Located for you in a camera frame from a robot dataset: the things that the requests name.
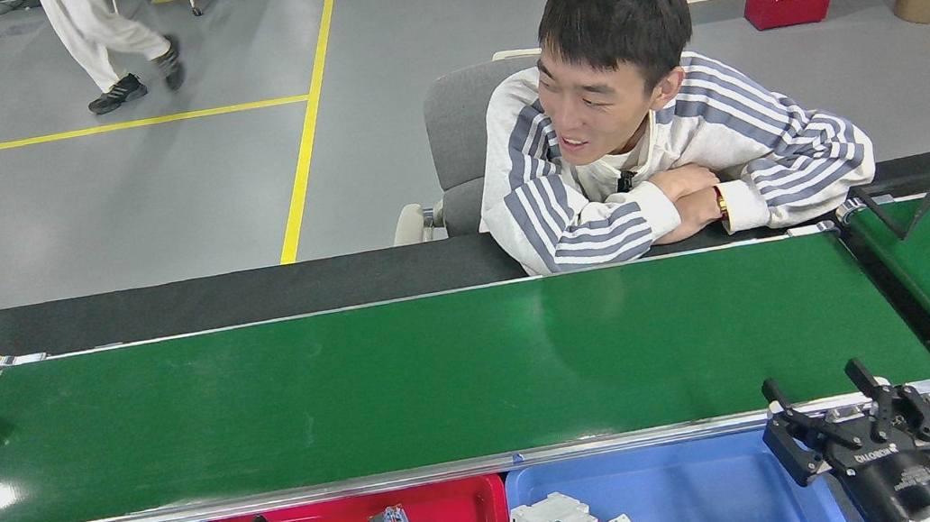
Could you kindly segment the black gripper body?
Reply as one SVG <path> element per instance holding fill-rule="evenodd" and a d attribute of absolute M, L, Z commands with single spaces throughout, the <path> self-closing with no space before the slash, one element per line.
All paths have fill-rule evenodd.
<path fill-rule="evenodd" d="M 829 443 L 835 478 L 865 522 L 930 522 L 930 458 L 891 428 L 885 442 L 865 433 L 860 448 Z"/>

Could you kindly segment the person's left hand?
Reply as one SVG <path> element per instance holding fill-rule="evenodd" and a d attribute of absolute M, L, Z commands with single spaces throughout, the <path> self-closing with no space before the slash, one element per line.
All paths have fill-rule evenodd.
<path fill-rule="evenodd" d="M 723 213 L 719 207 L 717 189 L 712 187 L 681 197 L 674 205 L 680 223 L 669 233 L 655 239 L 654 245 L 684 242 L 684 239 L 701 232 L 708 224 L 721 220 Z"/>

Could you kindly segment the person's right hand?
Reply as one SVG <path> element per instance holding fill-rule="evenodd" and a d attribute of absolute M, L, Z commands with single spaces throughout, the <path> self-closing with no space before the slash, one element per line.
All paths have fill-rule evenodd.
<path fill-rule="evenodd" d="M 654 173 L 652 177 L 649 177 L 649 181 L 658 186 L 658 189 L 672 203 L 720 182 L 714 171 L 696 163 Z"/>

